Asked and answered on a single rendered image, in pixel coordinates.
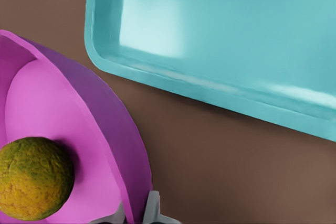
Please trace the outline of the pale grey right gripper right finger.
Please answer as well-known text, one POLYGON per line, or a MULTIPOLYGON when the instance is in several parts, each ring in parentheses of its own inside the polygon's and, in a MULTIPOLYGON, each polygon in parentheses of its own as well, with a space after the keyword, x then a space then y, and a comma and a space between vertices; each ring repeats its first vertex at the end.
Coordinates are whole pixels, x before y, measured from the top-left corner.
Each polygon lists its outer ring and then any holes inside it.
POLYGON ((148 195, 143 224, 181 224, 181 222, 160 213, 160 194, 152 190, 148 195))

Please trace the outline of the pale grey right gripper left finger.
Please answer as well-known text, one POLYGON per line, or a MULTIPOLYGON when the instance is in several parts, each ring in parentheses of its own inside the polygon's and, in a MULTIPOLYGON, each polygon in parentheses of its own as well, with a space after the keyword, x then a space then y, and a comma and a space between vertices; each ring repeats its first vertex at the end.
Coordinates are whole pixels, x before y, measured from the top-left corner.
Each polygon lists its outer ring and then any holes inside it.
POLYGON ((90 224, 124 224, 125 220, 124 207, 123 204, 120 203, 115 213, 95 219, 91 221, 90 224))

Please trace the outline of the green-orange round orange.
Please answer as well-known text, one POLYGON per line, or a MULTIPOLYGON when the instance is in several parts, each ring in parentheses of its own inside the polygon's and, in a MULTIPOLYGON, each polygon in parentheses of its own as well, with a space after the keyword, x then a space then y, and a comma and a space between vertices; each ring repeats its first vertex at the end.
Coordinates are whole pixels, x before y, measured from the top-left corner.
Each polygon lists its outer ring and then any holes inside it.
POLYGON ((45 137, 25 137, 0 149, 0 211, 23 221, 56 213, 68 200, 75 168, 67 151, 45 137))

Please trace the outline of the pink round plate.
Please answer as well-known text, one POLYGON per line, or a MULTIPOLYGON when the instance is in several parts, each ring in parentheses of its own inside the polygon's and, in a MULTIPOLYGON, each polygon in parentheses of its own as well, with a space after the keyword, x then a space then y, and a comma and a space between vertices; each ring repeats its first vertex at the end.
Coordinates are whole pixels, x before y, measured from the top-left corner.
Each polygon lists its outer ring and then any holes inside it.
POLYGON ((152 175, 124 104, 90 69, 0 30, 0 147, 27 136, 65 148, 75 184, 55 214, 19 224, 88 224, 119 205, 129 223, 142 222, 152 175))

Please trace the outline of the teal rectangular tray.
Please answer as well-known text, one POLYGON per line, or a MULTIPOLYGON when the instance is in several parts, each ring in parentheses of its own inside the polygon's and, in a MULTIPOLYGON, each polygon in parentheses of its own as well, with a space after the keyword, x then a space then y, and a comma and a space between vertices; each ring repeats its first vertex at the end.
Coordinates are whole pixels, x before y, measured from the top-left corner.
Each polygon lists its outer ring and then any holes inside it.
POLYGON ((336 142, 336 0, 86 0, 102 71, 336 142))

